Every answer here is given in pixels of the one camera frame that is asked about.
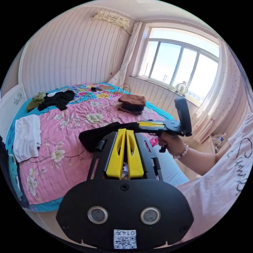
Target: qr code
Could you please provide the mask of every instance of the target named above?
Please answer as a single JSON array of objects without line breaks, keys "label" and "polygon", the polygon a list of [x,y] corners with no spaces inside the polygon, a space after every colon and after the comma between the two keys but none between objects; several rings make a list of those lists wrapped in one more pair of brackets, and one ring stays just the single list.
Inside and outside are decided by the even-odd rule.
[{"label": "qr code", "polygon": [[136,230],[114,230],[115,249],[136,249]]}]

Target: striped wallpaper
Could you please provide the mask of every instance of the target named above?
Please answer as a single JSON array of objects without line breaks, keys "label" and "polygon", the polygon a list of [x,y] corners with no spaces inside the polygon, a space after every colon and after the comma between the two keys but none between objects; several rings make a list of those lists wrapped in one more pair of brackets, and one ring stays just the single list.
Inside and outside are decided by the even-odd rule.
[{"label": "striped wallpaper", "polygon": [[[130,76],[126,77],[125,83],[130,85],[131,93],[135,95],[145,96],[147,101],[151,102],[158,108],[170,113],[175,119],[179,120],[174,104],[174,99],[178,97],[176,93]],[[197,107],[188,101],[187,104],[190,115],[192,116],[196,112]]]},{"label": "striped wallpaper", "polygon": [[[31,38],[22,69],[28,98],[68,85],[108,82],[120,69],[130,34],[105,21],[91,21],[99,10],[110,11],[97,7],[71,9]],[[134,20],[126,18],[131,32]]]},{"label": "striped wallpaper", "polygon": [[18,84],[18,67],[24,47],[19,51],[12,62],[1,87],[1,97]]}]

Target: plastic bottle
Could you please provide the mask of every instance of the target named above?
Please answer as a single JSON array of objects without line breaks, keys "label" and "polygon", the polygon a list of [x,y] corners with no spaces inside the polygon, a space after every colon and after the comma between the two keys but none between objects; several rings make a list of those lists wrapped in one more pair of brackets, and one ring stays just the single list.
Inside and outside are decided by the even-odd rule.
[{"label": "plastic bottle", "polygon": [[220,138],[219,138],[219,141],[218,141],[218,147],[220,147],[220,146],[222,146],[222,142],[224,141],[224,139],[225,139],[225,136],[226,136],[226,134],[223,134]]}]

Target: beaded bracelet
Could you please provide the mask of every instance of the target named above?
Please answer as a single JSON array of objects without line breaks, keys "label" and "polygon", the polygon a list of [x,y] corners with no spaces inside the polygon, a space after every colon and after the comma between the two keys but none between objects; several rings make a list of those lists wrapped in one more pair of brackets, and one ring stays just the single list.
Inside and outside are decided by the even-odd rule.
[{"label": "beaded bracelet", "polygon": [[188,147],[189,147],[189,145],[188,145],[188,144],[185,144],[185,151],[184,151],[181,155],[173,156],[173,159],[179,159],[179,158],[185,156],[186,153],[187,153],[187,151],[188,151]]}]

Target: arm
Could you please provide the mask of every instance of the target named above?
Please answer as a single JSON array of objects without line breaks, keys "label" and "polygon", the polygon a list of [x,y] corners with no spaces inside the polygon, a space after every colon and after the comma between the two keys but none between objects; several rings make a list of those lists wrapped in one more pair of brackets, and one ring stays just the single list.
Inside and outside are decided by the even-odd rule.
[{"label": "arm", "polygon": [[203,176],[224,156],[230,147],[231,145],[227,142],[215,155],[189,148],[186,155],[179,158],[179,161],[195,173]]}]

